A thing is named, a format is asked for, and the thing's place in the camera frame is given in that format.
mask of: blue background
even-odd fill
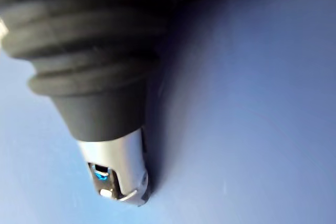
[[[336,223],[335,0],[200,0],[158,47],[155,192],[96,195],[33,68],[0,57],[1,223]]]

